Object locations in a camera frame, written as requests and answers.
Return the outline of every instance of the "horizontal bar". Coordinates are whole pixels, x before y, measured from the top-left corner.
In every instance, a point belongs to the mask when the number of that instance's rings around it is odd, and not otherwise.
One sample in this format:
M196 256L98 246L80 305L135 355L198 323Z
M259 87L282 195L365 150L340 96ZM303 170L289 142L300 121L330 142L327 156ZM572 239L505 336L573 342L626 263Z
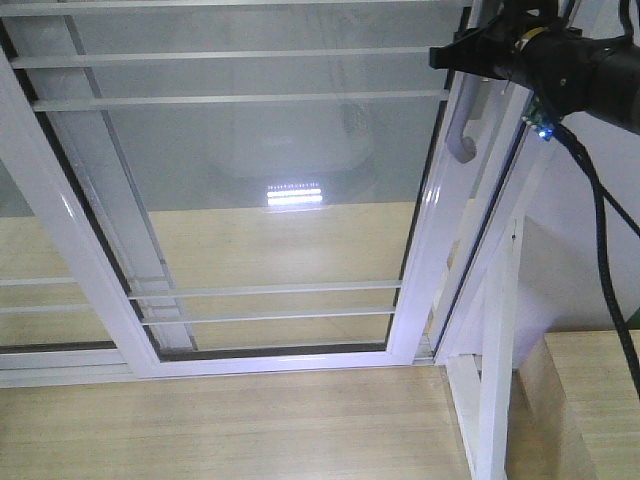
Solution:
M56 313L56 312L90 312L91 305L34 305L29 307L0 307L0 315L22 315L26 313Z
M378 100L392 98L435 97L446 100L447 90L403 90L386 92L348 93L292 93L269 95L212 95L189 97L128 97L77 98L69 100L39 100L33 103L34 112L88 112L120 110L168 105L212 105L220 103L309 102L336 100Z
M407 55L427 54L428 47L386 48L333 48L319 50L245 50L226 52L176 52L176 53L109 53L100 55L61 55L45 57L17 57L11 67L18 69L37 68L84 68L112 67L121 65L155 65L180 60L216 60L229 58L297 58L297 57L341 57L363 55Z
M257 312L236 315L213 315L201 318L183 317L149 317L143 319L142 325L167 325L183 323L227 323L257 320L286 320L297 318L320 317L354 317L357 315L390 315L395 312L393 306L358 307L358 308L329 308L325 310L295 310L282 312Z
M372 282L335 282L335 283L291 283L283 285L261 285L247 287L188 288L171 289L156 292L131 292L129 300L152 300L160 298L189 297L232 297L238 295L265 295L272 293L313 293L351 290L378 290L400 288L400 280L381 280Z
M28 287L35 285L71 285L77 283L73 277L49 277L49 278L16 278L13 280L0 280L0 287Z
M46 17L57 15L99 15L155 13L158 10L191 10L201 7L266 5L332 5L356 3L440 3L463 7L471 0L123 0L65 3L22 3L0 6L0 17Z

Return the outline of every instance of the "wooden floor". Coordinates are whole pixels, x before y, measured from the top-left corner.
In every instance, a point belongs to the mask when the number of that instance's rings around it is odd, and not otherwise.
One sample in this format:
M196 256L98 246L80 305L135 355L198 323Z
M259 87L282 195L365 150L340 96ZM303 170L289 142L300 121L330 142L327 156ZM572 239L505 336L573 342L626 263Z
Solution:
M436 367L0 391L5 480L466 480Z

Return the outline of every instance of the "glass pane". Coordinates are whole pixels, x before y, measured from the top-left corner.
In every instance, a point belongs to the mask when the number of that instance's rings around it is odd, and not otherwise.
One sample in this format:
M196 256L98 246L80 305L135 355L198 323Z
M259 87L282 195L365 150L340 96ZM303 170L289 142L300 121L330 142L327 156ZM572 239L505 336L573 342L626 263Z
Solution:
M109 341L3 165L0 192L0 347Z
M393 305L395 289L356 290L314 293L280 293L269 295L236 295L196 297L183 300L189 315L233 315L291 310L327 308L384 307Z
M95 55L86 68L27 73L40 99L62 102L48 118L134 293L144 294L398 280L443 98L444 72L428 67L428 47L450 41L461 13L444 2L336 3L6 26L19 56ZM92 110L94 98L103 110ZM80 111L64 111L65 99ZM139 303L147 317L318 313L151 327L160 350L182 351L196 348L191 338L207 350L384 342L388 315L321 312L392 305L395 294Z
M199 350L382 343L388 315L193 324Z

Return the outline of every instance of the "black cable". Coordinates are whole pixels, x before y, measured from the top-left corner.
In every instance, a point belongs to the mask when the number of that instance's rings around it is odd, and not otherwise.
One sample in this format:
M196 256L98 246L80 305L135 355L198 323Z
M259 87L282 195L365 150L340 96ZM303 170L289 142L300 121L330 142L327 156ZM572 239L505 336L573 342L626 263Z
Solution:
M568 150L573 159L576 161L580 169L586 174L591 184L593 192L593 201L596 210L596 242L598 255L598 274L600 276L600 284L602 293L607 304L607 309L611 315L613 325L615 326L622 351L627 360L629 373L633 379L636 393L640 399L640 361L633 344L633 339L629 333L629 328L624 321L620 305L616 299L613 282L611 280L611 270L609 266L609 253L607 246L607 218L605 211L605 188L596 172L591 161L591 157L587 149L582 145L577 137L564 125L557 125L554 131L556 139Z
M578 160L576 160L576 163L578 164L580 169L584 172L584 174L587 175L588 177L589 173L588 173L587 165L585 165L583 161L578 161ZM620 217L625 221L625 223L629 226L629 228L633 230L633 233L635 233L638 236L638 238L640 238L640 226L638 226L638 224L635 222L633 217L629 215L629 213L624 209L622 205L620 205L618 200L616 200L616 198L611 194L611 192L609 192L609 190L606 189L604 185L600 184L600 187L602 188L602 194L604 195L604 198L614 208L614 210L618 213L618 215L620 215Z
M618 3L618 18L624 30L624 36L633 38L633 23L629 15L630 0L620 0Z

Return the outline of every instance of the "light wood surface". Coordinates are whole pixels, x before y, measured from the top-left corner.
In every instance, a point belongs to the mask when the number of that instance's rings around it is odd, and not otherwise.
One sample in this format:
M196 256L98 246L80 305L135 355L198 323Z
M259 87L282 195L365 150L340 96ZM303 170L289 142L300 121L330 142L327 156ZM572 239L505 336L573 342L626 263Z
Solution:
M151 213L179 287L218 287L398 278L413 213L411 202L331 205L273 213L264 208ZM69 276L35 217L0 219L2 279ZM192 298L188 314L391 305L395 290ZM77 285L10 287L2 306L86 303ZM195 325L201 349L296 343L380 341L389 317L316 318ZM108 340L87 314L0 317L0 344Z
M36 217L0 218L0 279L70 277L69 269ZM87 304L75 284L0 288L0 307ZM110 340L92 311L0 314L0 345Z
M534 421L518 375L511 383L507 460L509 480L552 480L542 432Z
M200 350L384 342L389 315L193 324Z
M520 373L552 478L638 478L640 403L615 332L547 334Z
M152 212L179 287L396 279L413 202Z
M466 480L436 367L4 390L7 480Z

